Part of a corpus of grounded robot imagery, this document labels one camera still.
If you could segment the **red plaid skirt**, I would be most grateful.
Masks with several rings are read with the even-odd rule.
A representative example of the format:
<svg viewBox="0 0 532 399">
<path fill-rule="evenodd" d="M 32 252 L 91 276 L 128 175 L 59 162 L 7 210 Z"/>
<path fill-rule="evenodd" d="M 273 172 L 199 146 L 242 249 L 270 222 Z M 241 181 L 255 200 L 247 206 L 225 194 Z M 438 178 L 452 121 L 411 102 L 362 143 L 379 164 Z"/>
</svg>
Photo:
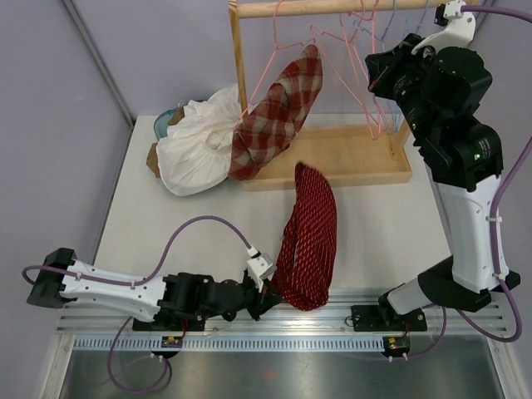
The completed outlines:
<svg viewBox="0 0 532 399">
<path fill-rule="evenodd" d="M 318 47 L 306 46 L 234 128 L 228 177 L 251 180 L 289 148 L 323 87 Z"/>
</svg>

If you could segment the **white shirt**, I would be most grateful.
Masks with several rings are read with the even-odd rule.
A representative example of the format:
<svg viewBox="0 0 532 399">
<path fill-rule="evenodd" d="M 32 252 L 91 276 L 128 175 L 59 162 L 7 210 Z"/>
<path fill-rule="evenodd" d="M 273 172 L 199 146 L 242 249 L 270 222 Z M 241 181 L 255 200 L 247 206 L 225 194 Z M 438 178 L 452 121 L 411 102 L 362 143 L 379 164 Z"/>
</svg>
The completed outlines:
<svg viewBox="0 0 532 399">
<path fill-rule="evenodd" d="M 182 107 L 183 117 L 167 128 L 167 137 L 205 138 L 215 123 L 216 101 L 189 101 Z"/>
</svg>

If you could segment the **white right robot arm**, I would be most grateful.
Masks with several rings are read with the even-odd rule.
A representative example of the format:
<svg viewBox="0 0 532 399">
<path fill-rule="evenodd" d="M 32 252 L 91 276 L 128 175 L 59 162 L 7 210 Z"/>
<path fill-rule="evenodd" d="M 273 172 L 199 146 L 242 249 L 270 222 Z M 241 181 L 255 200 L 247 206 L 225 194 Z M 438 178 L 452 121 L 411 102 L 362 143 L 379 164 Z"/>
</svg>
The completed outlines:
<svg viewBox="0 0 532 399">
<path fill-rule="evenodd" d="M 495 194 L 502 186 L 502 144 L 475 111 L 492 76 L 482 58 L 458 46 L 437 49 L 419 35 L 366 58 L 369 91 L 392 100 L 441 195 L 451 255 L 378 300 L 377 319 L 400 330 L 429 305 L 474 313 L 520 276 L 501 258 Z"/>
</svg>

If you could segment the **red polka dot skirt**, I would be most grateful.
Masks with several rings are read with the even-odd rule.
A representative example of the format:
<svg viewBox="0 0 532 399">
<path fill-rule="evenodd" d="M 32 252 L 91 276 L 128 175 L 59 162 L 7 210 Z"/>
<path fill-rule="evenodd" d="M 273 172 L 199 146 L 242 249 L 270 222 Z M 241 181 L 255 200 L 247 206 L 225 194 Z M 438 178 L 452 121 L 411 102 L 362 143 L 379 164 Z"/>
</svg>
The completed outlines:
<svg viewBox="0 0 532 399">
<path fill-rule="evenodd" d="M 311 311 L 328 302 L 337 253 L 337 205 L 331 185 L 297 163 L 296 201 L 283 231 L 272 286 L 287 303 Z"/>
</svg>

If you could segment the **brown skirt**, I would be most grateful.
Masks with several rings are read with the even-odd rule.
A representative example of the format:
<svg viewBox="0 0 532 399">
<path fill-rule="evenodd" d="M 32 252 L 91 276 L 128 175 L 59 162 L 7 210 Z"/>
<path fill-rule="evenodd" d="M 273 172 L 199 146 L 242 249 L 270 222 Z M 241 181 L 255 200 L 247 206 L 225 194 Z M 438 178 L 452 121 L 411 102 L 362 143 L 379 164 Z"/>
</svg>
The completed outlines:
<svg viewBox="0 0 532 399">
<path fill-rule="evenodd" d="M 176 112 L 174 117 L 170 120 L 169 127 L 177 125 L 184 117 L 185 117 L 184 107 L 181 106 L 178 108 L 178 111 Z M 157 147 L 156 143 L 153 143 L 151 145 L 147 158 L 146 158 L 146 165 L 150 169 L 150 171 L 154 174 L 155 178 L 159 179 L 160 169 L 158 166 L 158 155 L 156 153 L 156 147 Z"/>
</svg>

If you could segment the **blue wire hanger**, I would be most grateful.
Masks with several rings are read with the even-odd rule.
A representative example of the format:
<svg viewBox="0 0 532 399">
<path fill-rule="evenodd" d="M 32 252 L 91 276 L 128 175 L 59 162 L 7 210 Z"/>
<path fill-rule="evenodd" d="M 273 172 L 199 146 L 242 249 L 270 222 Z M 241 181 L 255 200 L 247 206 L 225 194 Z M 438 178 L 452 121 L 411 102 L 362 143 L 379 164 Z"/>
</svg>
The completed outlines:
<svg viewBox="0 0 532 399">
<path fill-rule="evenodd" d="M 355 27 L 355 30 L 353 31 L 353 36 L 356 37 L 359 32 L 366 33 L 371 38 L 371 44 L 372 44 L 372 53 L 377 52 L 384 52 L 385 51 L 385 39 L 387 37 L 387 33 L 389 31 L 389 28 L 391 27 L 394 18 L 396 16 L 397 12 L 397 2 L 393 2 L 393 8 L 390 14 L 390 17 L 388 19 L 388 22 L 382 31 L 382 34 L 380 37 L 375 35 L 375 21 L 377 19 L 377 11 L 373 10 L 370 17 L 366 17 L 366 2 L 364 0 L 361 0 L 362 5 L 362 13 L 353 13 L 353 15 L 356 15 L 357 18 L 353 21 L 352 25 Z M 391 101 L 387 102 L 388 110 L 389 110 L 389 118 L 387 119 L 387 126 L 392 128 L 392 133 L 396 133 L 399 129 L 399 113 L 398 113 L 398 107 L 394 106 Z"/>
<path fill-rule="evenodd" d="M 404 35 L 410 33 L 418 34 L 420 32 L 427 15 L 429 5 L 430 0 L 425 0 L 423 3 L 423 9 L 421 11 L 416 11 L 413 16 L 405 18 L 405 22 L 403 24 Z"/>
</svg>

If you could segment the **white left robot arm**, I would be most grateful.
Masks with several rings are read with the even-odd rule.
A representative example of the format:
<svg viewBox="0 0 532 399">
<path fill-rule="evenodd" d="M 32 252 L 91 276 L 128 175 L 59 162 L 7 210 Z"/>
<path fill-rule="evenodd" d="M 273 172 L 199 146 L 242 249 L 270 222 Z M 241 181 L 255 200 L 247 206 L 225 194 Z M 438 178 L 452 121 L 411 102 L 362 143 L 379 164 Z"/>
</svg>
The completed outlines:
<svg viewBox="0 0 532 399">
<path fill-rule="evenodd" d="M 35 267 L 38 275 L 29 282 L 27 303 L 40 308 L 107 308 L 132 318 L 136 331 L 201 332 L 209 318 L 231 322 L 246 311 L 258 321 L 283 301 L 268 279 L 256 278 L 256 266 L 273 264 L 267 255 L 256 253 L 240 282 L 185 272 L 143 279 L 95 268 L 79 260 L 74 250 L 59 248 Z"/>
</svg>

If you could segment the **white ruffled skirt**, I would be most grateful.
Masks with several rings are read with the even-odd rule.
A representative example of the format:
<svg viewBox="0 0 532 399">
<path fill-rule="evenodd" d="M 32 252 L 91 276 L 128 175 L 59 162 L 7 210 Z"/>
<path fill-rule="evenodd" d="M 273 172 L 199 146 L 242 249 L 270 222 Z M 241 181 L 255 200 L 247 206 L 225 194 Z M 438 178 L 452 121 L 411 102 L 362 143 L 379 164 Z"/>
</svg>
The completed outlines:
<svg viewBox="0 0 532 399">
<path fill-rule="evenodd" d="M 239 88 L 236 84 L 215 92 L 215 123 L 205 138 L 158 141 L 156 153 L 160 179 L 177 196 L 195 195 L 228 177 L 233 128 L 241 114 Z"/>
</svg>

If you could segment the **pink wire hanger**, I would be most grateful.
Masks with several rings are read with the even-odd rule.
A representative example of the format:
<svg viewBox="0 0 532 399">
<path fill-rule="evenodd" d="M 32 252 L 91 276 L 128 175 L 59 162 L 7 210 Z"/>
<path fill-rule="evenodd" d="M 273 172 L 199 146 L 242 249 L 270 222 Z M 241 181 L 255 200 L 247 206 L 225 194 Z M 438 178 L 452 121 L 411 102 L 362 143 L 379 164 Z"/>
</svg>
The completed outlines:
<svg viewBox="0 0 532 399">
<path fill-rule="evenodd" d="M 252 96 L 250 97 L 249 100 L 245 100 L 244 101 L 245 108 L 242 110 L 242 113 L 239 116 L 239 120 L 242 120 L 243 117 L 245 115 L 247 115 L 249 113 L 249 111 L 251 110 L 251 107 L 253 105 L 253 100 L 256 97 L 256 95 L 257 95 L 257 93 L 259 91 L 259 88 L 262 86 L 264 78 L 268 74 L 268 71 L 269 71 L 269 69 L 270 69 L 270 67 L 271 67 L 271 65 L 273 63 L 273 60 L 276 57 L 278 51 L 285 50 L 285 49 L 292 48 L 292 47 L 306 47 L 307 45 L 310 45 L 310 44 L 312 44 L 312 45 L 316 44 L 316 40 L 314 38 L 309 38 L 305 42 L 294 42 L 294 43 L 285 44 L 285 45 L 281 45 L 279 43 L 279 41 L 278 41 L 278 33 L 277 33 L 277 15 L 278 15 L 278 10 L 279 10 L 280 6 L 284 2 L 285 2 L 285 0 L 278 0 L 275 3 L 274 9 L 273 9 L 273 16 L 272 16 L 273 50 L 272 50 L 271 56 L 270 56 L 270 58 L 269 58 L 269 60 L 268 60 L 268 62 L 266 64 L 266 66 L 264 68 L 264 71 L 263 71 L 261 77 L 259 78 L 257 86 L 255 87 L 255 89 L 253 91 Z"/>
<path fill-rule="evenodd" d="M 338 36 L 337 34 L 325 31 L 321 29 L 320 27 L 316 25 L 312 25 L 309 30 L 315 34 L 318 34 L 319 36 L 327 36 L 331 37 L 333 39 L 337 39 L 341 41 L 347 50 L 347 56 L 350 61 L 352 74 L 354 76 L 354 80 L 356 83 L 356 88 L 361 89 L 362 88 L 362 80 L 359 75 L 359 68 L 356 66 L 355 59 L 358 60 L 359 66 L 362 65 L 360 62 L 360 59 L 357 57 L 357 51 L 352 46 L 352 40 L 356 38 L 357 32 L 354 32 L 354 35 L 351 39 L 347 36 L 347 30 L 343 25 L 342 19 L 340 19 L 340 28 L 341 28 L 341 36 Z M 366 96 L 357 95 L 353 89 L 346 83 L 346 81 L 343 79 L 343 77 L 340 75 L 340 73 L 337 71 L 337 68 L 333 65 L 333 63 L 329 60 L 327 53 L 325 53 L 325 58 L 328 63 L 328 65 L 332 68 L 334 74 L 338 78 L 338 80 L 342 83 L 342 85 L 347 89 L 348 93 L 353 97 L 353 99 L 356 101 L 356 103 L 362 108 L 363 115 L 365 116 L 367 127 L 369 128 L 371 138 L 373 140 L 376 140 L 381 134 L 383 129 L 382 119 L 379 116 L 379 112 L 377 112 L 376 115 L 374 115 L 367 106 Z"/>
<path fill-rule="evenodd" d="M 369 3 L 367 1 L 366 2 L 366 17 L 370 17 L 371 14 L 372 14 L 372 11 L 373 10 L 376 10 L 376 5 L 378 4 L 378 1 L 375 1 L 374 2 L 374 5 L 372 7 L 369 7 Z M 362 5 L 361 5 L 361 1 L 356 1 L 356 4 L 358 4 L 361 8 L 362 8 Z M 357 18 L 356 15 L 353 15 L 353 13 L 358 13 L 358 14 L 361 14 L 362 13 L 362 10 L 361 11 L 354 11 L 354 10 L 350 10 L 349 12 L 346 12 L 346 15 L 349 16 L 349 17 L 353 17 L 353 21 Z M 346 25 L 344 24 L 344 21 L 343 21 L 343 15 L 341 14 L 340 17 L 339 17 L 339 22 L 340 22 L 340 19 L 342 19 L 342 22 L 343 22 L 343 25 L 344 27 L 346 28 Z M 355 30 L 355 27 L 353 27 L 353 30 L 352 30 L 352 33 L 350 35 L 347 35 L 349 39 L 352 38 L 353 36 L 353 31 Z M 352 40 L 352 46 L 353 48 L 357 51 L 357 57 L 360 59 L 360 62 L 362 63 L 361 66 L 359 66 L 358 64 L 358 60 L 355 59 L 355 62 L 356 62 L 356 66 L 359 68 L 359 75 L 361 77 L 361 80 L 362 80 L 362 87 L 365 86 L 367 87 L 370 83 L 370 79 L 369 79 L 369 72 L 367 71 L 367 67 L 365 66 L 364 62 L 363 62 L 363 59 L 362 59 L 362 56 L 361 56 L 361 53 L 359 52 L 359 48 L 358 48 L 358 44 L 357 44 L 357 40 L 358 40 L 358 37 L 359 37 L 359 34 L 361 32 L 359 32 L 356 36 L 355 39 Z M 388 130 L 388 126 L 387 126 L 387 114 L 386 112 L 382 109 L 382 106 L 381 104 L 378 102 L 378 99 L 371 93 L 369 93 L 369 96 L 371 97 L 371 101 L 368 102 L 367 99 L 367 106 L 369 108 L 369 110 L 374 114 L 376 115 L 377 112 L 379 112 L 379 116 L 381 117 L 382 119 L 382 124 L 383 124 L 383 129 L 382 129 L 382 134 L 384 133 L 387 133 L 387 130 Z"/>
</svg>

